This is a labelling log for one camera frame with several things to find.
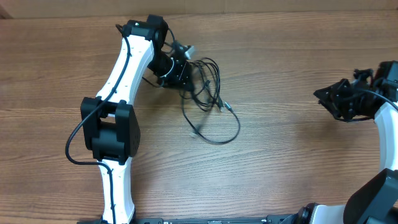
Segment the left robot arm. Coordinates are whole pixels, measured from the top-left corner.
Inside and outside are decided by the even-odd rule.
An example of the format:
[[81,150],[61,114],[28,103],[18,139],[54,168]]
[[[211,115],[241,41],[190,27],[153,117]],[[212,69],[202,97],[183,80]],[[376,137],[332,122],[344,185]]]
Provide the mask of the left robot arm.
[[163,17],[149,15],[145,22],[130,20],[118,27],[121,51],[106,84],[94,98],[84,98],[80,111],[85,145],[100,168],[104,212],[98,223],[132,223],[131,165],[141,132],[134,100],[146,69],[164,88],[193,91],[189,52],[192,46],[162,51],[169,26]]

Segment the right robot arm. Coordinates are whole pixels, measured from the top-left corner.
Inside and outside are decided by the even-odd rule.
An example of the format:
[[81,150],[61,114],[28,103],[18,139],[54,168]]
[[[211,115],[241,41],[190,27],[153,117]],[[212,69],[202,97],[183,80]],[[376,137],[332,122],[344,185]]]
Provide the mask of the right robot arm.
[[373,120],[379,135],[379,173],[357,190],[344,205],[310,203],[284,223],[397,223],[397,61],[385,61],[376,71],[353,72],[314,91],[319,104],[338,121]]

